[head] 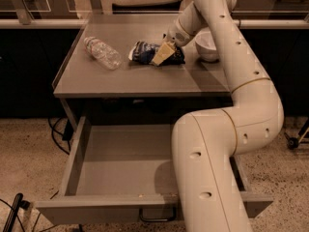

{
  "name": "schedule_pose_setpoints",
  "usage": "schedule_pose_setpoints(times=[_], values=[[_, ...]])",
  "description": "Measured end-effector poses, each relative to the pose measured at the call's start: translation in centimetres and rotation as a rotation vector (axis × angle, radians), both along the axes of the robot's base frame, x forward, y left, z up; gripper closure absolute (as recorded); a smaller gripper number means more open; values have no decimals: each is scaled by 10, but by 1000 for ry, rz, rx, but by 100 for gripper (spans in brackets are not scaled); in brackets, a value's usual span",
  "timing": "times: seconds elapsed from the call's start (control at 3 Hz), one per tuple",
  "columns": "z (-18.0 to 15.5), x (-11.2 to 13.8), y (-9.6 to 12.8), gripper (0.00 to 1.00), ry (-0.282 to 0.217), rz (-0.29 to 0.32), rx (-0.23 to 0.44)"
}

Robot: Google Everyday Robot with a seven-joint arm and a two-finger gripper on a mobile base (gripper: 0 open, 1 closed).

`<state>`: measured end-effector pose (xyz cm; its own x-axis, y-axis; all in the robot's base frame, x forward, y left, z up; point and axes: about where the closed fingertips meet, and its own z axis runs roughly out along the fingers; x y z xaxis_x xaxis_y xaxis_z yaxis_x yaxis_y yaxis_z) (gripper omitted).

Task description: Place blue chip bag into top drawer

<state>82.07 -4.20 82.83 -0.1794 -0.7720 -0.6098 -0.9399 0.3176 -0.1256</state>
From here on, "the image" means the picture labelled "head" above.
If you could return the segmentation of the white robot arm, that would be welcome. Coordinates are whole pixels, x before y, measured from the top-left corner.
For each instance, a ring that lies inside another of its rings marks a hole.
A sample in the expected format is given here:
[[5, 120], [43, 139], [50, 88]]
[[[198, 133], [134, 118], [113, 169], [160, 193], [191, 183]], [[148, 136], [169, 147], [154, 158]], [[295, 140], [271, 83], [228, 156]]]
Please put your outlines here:
[[171, 147], [186, 232], [252, 232], [230, 158], [260, 149], [281, 131], [284, 110], [263, 65], [230, 16], [230, 0], [192, 0], [167, 33], [187, 45], [211, 30], [232, 106], [183, 115]]

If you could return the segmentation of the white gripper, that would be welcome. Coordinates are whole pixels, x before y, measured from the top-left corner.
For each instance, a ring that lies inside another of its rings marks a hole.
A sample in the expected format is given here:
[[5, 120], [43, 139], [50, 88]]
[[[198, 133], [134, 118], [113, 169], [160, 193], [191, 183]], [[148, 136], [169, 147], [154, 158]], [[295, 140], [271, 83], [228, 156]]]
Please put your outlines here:
[[187, 45], [194, 38], [193, 23], [191, 19], [178, 17], [168, 28], [164, 43], [158, 48], [152, 59], [155, 66], [161, 65], [176, 51], [176, 46]]

